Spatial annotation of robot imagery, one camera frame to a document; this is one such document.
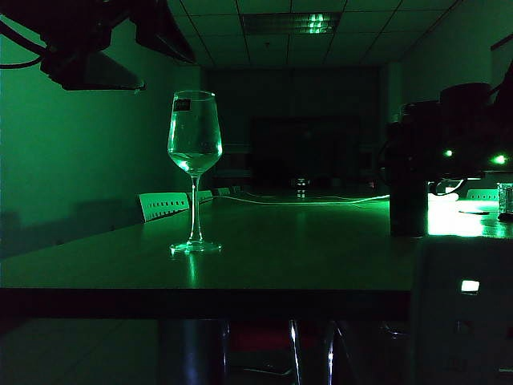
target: label on glass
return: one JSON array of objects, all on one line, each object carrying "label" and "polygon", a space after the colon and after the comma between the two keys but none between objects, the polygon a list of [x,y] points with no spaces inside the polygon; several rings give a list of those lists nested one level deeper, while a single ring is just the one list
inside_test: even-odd
[{"label": "label on glass", "polygon": [[190,99],[177,99],[173,106],[173,111],[190,111],[191,100]]}]

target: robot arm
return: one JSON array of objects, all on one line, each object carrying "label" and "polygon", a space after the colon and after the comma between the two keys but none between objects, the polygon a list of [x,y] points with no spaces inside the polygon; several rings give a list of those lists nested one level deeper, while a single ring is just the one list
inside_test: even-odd
[{"label": "robot arm", "polygon": [[41,70],[65,90],[144,89],[143,80],[101,52],[127,18],[137,25],[138,44],[195,62],[166,0],[2,0],[0,13],[41,36],[46,47],[0,25],[7,38],[38,54]]}]

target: table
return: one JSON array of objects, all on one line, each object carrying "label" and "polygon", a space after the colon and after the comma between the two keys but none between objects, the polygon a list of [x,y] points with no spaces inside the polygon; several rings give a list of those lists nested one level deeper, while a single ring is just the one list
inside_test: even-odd
[{"label": "table", "polygon": [[[436,202],[430,232],[511,237],[496,213],[458,213],[489,204]],[[222,252],[173,260],[168,246],[187,238],[189,215],[2,260],[0,314],[407,319],[419,239],[389,236],[387,201],[272,206],[216,198],[201,205],[201,219]]]}]

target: black cylinder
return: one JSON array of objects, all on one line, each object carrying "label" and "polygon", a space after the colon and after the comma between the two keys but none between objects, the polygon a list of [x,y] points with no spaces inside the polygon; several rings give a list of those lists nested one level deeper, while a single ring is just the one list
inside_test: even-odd
[{"label": "black cylinder", "polygon": [[427,234],[427,182],[405,180],[390,184],[390,235],[422,237]]}]

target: water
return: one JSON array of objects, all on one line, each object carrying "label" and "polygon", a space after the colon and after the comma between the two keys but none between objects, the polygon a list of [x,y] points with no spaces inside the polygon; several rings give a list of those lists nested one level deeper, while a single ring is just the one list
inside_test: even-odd
[{"label": "water", "polygon": [[200,175],[220,158],[218,152],[170,152],[169,157],[189,175]]}]

